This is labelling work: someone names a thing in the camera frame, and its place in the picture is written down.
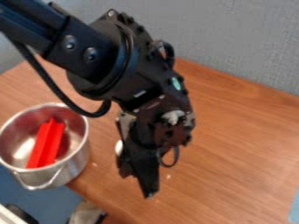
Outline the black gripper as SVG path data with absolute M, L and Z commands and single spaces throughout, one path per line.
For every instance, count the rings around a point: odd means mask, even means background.
M 119 113 L 117 128 L 121 135 L 115 147 L 119 175 L 138 179 L 145 198 L 150 199 L 161 189 L 161 163 L 153 130 L 126 112 Z

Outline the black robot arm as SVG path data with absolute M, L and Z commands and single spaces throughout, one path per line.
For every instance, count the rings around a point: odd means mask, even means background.
M 195 128 L 173 45 L 125 12 L 110 10 L 86 24 L 43 0 L 0 0 L 0 33 L 73 110 L 101 117 L 119 105 L 119 174 L 137 177 L 154 197 L 163 157 L 190 143 Z

